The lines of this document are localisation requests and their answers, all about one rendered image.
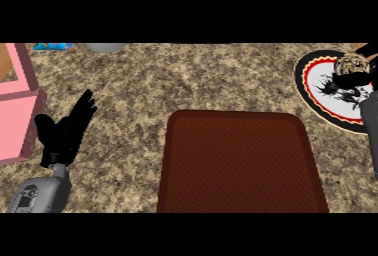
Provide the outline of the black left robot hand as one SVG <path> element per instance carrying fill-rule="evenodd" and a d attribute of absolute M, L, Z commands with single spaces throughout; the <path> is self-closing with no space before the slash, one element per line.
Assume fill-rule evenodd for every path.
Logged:
<path fill-rule="evenodd" d="M 39 165 L 44 168 L 53 164 L 69 166 L 73 162 L 95 110 L 92 92 L 85 90 L 69 115 L 59 122 L 54 122 L 45 114 L 35 116 L 38 140 L 44 146 Z"/>

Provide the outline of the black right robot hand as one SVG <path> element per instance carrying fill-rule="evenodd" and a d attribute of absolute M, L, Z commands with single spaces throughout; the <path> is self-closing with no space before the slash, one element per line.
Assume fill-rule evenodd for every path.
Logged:
<path fill-rule="evenodd" d="M 335 85 L 341 89 L 351 89 L 357 86 L 372 85 L 375 91 L 378 91 L 378 41 L 369 42 L 354 53 L 360 54 L 369 61 L 370 73 L 354 73 L 338 76 L 332 73 L 332 80 Z"/>

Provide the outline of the white plate with patterned rim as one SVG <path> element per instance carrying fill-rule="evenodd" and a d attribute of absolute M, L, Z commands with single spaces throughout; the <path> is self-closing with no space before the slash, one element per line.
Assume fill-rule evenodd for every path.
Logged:
<path fill-rule="evenodd" d="M 341 89 L 332 80 L 336 58 L 345 53 L 317 50 L 299 59 L 295 66 L 296 91 L 312 112 L 339 129 L 364 134 L 360 103 L 375 91 L 372 85 Z"/>

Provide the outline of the brown rectangular tray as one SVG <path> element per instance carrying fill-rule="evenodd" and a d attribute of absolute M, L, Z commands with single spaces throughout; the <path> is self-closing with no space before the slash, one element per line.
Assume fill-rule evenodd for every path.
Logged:
<path fill-rule="evenodd" d="M 175 111 L 166 123 L 156 211 L 324 213 L 301 120 L 287 113 Z"/>

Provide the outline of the pink flat drawer front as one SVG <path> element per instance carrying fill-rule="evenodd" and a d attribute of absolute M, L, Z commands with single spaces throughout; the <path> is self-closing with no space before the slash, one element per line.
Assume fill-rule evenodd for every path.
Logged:
<path fill-rule="evenodd" d="M 0 96 L 0 165 L 29 158 L 36 138 L 33 117 L 42 112 L 41 89 Z"/>

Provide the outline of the blue printed package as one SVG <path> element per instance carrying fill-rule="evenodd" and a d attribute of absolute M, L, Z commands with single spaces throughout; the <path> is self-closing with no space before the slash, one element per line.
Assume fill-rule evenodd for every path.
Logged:
<path fill-rule="evenodd" d="M 72 43 L 35 43 L 32 50 L 53 50 L 53 51 L 70 51 L 73 50 Z"/>

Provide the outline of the grey round bowl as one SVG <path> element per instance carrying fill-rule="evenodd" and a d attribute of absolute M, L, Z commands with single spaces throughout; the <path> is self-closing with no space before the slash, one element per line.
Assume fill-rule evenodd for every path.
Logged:
<path fill-rule="evenodd" d="M 119 50 L 125 43 L 87 43 L 85 46 L 97 53 L 110 53 Z"/>

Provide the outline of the pink open drawer frame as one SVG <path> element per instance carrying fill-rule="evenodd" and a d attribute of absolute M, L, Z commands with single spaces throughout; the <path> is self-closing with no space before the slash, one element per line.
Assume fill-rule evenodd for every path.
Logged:
<path fill-rule="evenodd" d="M 2 81 L 10 69 L 17 79 Z M 0 43 L 0 100 L 28 95 L 38 89 L 28 50 L 23 43 Z"/>

